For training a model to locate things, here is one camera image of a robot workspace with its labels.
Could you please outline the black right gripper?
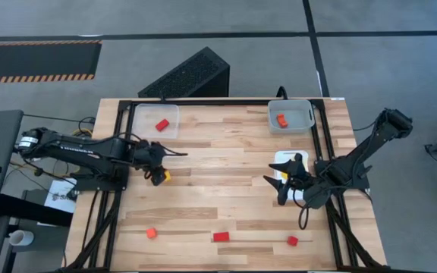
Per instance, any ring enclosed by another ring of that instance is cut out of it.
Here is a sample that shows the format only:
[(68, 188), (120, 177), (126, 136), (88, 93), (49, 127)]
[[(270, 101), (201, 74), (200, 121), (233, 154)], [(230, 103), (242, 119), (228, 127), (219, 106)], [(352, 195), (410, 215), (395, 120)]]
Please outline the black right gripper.
[(307, 206), (314, 206), (313, 186), (316, 182), (315, 177), (309, 173), (303, 163), (303, 155), (296, 153), (293, 158), (288, 159), (284, 163), (272, 163), (269, 167), (286, 174), (285, 182), (275, 178), (263, 175), (263, 178), (276, 190), (278, 190), (278, 204), (283, 206), (289, 199), (289, 192), (292, 193), (291, 198), (296, 199), (296, 192), (303, 192), (303, 201)]

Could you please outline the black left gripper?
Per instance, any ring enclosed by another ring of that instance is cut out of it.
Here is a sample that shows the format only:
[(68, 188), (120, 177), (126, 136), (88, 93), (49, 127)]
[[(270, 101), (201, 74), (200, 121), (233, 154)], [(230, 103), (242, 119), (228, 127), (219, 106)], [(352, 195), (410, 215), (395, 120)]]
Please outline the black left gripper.
[(160, 185), (167, 179), (167, 170), (162, 166), (162, 160), (167, 157), (181, 157), (187, 155), (182, 152), (167, 152), (164, 148), (154, 142), (140, 140), (136, 143), (133, 154), (133, 167), (136, 170), (144, 171), (144, 177), (150, 179), (154, 186)]

